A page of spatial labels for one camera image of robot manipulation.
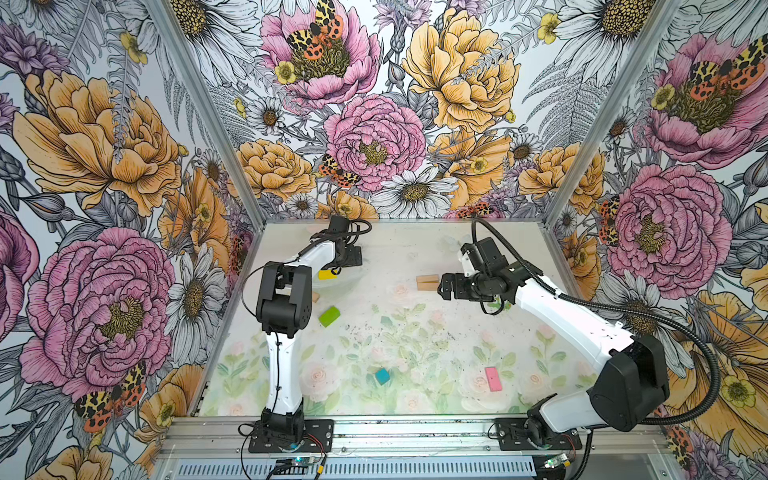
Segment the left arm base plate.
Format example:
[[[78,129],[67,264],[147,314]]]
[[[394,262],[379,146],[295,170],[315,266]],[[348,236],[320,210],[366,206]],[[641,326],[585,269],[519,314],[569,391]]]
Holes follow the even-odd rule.
[[[251,454],[329,453],[332,450],[335,422],[308,419],[299,434],[283,433],[258,425],[248,435],[247,452]]]

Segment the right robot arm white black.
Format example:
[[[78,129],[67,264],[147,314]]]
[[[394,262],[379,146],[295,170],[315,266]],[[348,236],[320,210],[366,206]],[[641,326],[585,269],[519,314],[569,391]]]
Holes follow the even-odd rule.
[[[551,395],[528,410],[529,443],[544,448],[578,428],[628,432],[668,398],[665,352],[655,337],[634,336],[567,300],[538,267],[525,260],[509,262],[491,238],[463,244],[458,258],[462,272],[441,277],[437,292],[443,299],[513,304],[570,343],[597,374],[591,387]]]

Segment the lime green block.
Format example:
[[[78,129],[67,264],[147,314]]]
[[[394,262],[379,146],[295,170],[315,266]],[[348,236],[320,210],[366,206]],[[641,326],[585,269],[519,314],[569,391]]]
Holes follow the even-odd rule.
[[[336,306],[331,306],[318,317],[318,320],[324,328],[328,328],[338,320],[340,316],[340,310]]]

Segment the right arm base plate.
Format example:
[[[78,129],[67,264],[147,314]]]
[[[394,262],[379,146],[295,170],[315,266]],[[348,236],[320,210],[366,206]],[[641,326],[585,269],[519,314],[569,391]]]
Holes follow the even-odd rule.
[[[554,451],[570,452],[582,449],[575,430],[557,433],[542,421],[523,417],[494,419],[486,432],[490,440],[498,443],[501,451]]]

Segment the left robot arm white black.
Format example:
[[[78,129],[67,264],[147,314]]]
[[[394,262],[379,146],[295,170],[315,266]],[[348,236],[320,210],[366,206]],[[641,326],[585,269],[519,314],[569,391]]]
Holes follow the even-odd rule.
[[[358,238],[372,229],[367,220],[334,215],[328,226],[313,234],[307,246],[284,261],[261,268],[252,315],[266,335],[269,353],[269,394],[260,423],[267,439],[287,446],[306,435],[299,375],[300,333],[313,308],[313,281],[323,270],[338,273],[362,265]]]

